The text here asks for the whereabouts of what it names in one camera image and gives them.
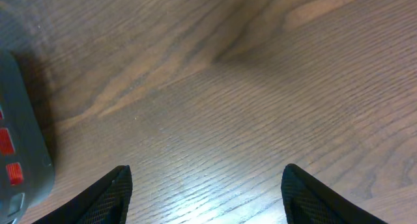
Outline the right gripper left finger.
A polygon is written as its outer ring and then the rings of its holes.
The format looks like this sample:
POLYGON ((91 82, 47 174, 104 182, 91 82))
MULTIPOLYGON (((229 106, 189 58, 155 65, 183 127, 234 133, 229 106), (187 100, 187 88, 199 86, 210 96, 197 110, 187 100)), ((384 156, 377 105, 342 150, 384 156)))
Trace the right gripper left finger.
POLYGON ((117 166, 35 224, 125 224, 132 190, 130 167, 117 166))

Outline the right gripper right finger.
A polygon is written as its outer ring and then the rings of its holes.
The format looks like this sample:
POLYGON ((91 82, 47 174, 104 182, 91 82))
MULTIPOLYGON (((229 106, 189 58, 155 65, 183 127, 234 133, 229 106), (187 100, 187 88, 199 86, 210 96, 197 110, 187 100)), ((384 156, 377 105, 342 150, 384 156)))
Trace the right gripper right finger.
POLYGON ((293 163, 283 171, 281 193, 288 224, 386 224, 293 163))

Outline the orange pasta packet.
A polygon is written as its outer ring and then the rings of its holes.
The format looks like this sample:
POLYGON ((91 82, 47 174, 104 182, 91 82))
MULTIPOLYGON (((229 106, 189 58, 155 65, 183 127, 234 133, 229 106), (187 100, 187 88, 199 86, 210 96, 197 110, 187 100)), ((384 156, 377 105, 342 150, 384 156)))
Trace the orange pasta packet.
POLYGON ((19 133, 12 118, 1 109, 1 168, 11 187, 23 186, 25 183, 19 133))

